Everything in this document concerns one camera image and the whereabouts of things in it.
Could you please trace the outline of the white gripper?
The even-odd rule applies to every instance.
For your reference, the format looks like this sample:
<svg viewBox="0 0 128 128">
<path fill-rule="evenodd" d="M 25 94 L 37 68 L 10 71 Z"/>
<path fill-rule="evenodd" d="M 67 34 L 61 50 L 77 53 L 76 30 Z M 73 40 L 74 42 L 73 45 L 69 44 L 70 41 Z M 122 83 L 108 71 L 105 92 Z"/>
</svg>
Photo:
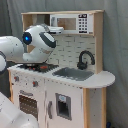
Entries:
<svg viewBox="0 0 128 128">
<path fill-rule="evenodd" d="M 55 26 L 46 25 L 46 28 L 49 34 L 62 34 L 64 31 L 63 27 L 55 27 Z"/>
</svg>

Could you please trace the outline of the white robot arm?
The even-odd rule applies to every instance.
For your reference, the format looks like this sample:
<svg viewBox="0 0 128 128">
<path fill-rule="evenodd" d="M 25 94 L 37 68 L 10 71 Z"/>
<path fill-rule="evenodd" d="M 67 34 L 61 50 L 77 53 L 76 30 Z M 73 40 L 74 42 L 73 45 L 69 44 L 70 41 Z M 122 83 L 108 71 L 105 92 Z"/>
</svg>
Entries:
<svg viewBox="0 0 128 128">
<path fill-rule="evenodd" d="M 7 69 L 7 62 L 39 64 L 47 60 L 56 47 L 53 34 L 61 34 L 62 27 L 46 24 L 32 25 L 23 33 L 20 41 L 14 36 L 0 37 L 0 75 Z M 39 128 L 37 119 L 15 107 L 0 92 L 0 128 Z"/>
</svg>

